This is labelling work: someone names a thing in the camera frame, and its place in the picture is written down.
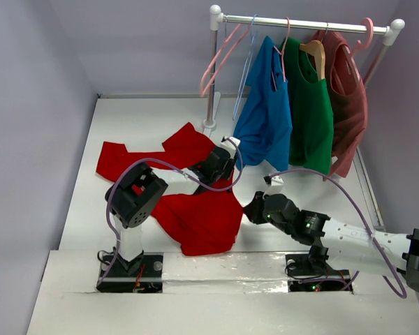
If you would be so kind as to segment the light blue wire hanger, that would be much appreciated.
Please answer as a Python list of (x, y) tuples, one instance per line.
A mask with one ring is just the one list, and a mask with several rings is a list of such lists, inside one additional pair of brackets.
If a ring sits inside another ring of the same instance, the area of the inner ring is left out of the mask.
[(241, 103), (242, 95), (244, 93), (244, 88), (245, 88), (245, 85), (246, 85), (247, 76), (248, 76), (249, 69), (250, 69), (250, 66), (251, 66), (251, 60), (252, 60), (252, 57), (253, 57), (253, 46), (254, 46), (254, 43), (255, 43), (256, 36), (257, 36), (257, 33), (254, 33), (253, 32), (252, 26), (253, 26), (254, 21), (255, 21), (255, 19), (257, 17), (258, 17), (258, 14), (255, 14), (253, 16), (251, 22), (250, 22), (250, 29), (249, 29), (250, 43), (249, 43), (249, 49), (248, 49), (247, 57), (245, 59), (244, 66), (243, 66), (243, 69), (242, 69), (242, 76), (241, 76), (240, 84), (239, 84), (238, 91), (237, 91), (237, 98), (236, 98), (236, 101), (235, 101), (235, 104), (234, 104), (234, 108), (233, 108), (233, 121), (236, 120), (237, 113), (238, 113), (238, 110), (240, 108), (240, 103)]

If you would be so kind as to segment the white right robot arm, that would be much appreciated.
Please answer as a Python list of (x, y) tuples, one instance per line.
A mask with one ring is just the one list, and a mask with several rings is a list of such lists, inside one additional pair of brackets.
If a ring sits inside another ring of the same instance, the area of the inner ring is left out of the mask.
[(389, 277), (398, 274), (419, 293), (419, 229), (410, 234), (368, 232), (326, 214), (298, 209), (281, 193), (258, 191), (244, 208), (250, 222), (269, 223), (299, 244), (309, 246), (314, 273), (351, 269)]

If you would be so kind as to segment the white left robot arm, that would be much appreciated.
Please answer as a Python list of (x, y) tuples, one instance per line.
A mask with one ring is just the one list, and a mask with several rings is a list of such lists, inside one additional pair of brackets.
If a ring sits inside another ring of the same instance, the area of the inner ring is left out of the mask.
[(144, 157), (118, 174), (105, 195), (106, 216), (117, 239), (116, 266), (132, 276), (143, 254), (141, 225), (153, 216), (187, 256), (229, 251), (240, 228), (242, 208), (232, 187), (238, 141), (226, 138), (198, 157), (177, 162)]

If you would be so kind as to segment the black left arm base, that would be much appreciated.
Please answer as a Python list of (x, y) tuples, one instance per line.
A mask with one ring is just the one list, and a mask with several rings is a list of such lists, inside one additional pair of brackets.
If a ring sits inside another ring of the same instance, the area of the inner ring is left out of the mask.
[(102, 279), (113, 259), (113, 252), (99, 251), (101, 263), (96, 289), (102, 293), (162, 293), (163, 254), (142, 252), (128, 262), (118, 256), (108, 275)]

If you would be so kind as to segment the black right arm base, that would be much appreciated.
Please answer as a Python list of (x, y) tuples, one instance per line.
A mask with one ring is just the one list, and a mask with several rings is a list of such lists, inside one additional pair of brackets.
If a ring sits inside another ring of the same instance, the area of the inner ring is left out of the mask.
[(350, 271), (333, 269), (327, 259), (327, 249), (319, 246), (287, 254), (284, 271), (289, 292), (352, 292)]

